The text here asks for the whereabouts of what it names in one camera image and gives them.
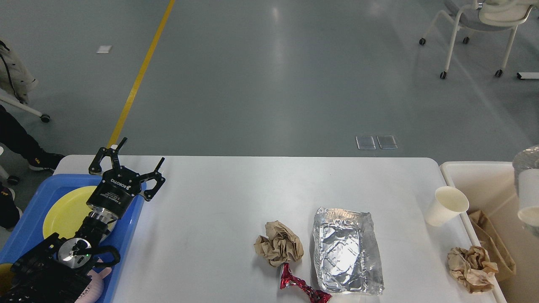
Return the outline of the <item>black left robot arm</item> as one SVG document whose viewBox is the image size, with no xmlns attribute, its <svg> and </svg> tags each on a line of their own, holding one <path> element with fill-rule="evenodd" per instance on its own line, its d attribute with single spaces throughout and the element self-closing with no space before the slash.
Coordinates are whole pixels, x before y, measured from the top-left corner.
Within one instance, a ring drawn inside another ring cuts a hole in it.
<svg viewBox="0 0 539 303">
<path fill-rule="evenodd" d="M 159 171 L 164 158 L 146 174 L 120 164 L 118 153 L 126 141 L 100 148 L 90 164 L 89 174 L 100 175 L 101 181 L 86 201 L 90 211 L 74 236 L 54 232 L 17 259 L 2 303 L 73 303 L 91 283 L 91 270 L 121 261 L 115 246 L 102 245 L 110 224 L 123 218 L 137 196 L 150 201 L 165 182 Z"/>
</svg>

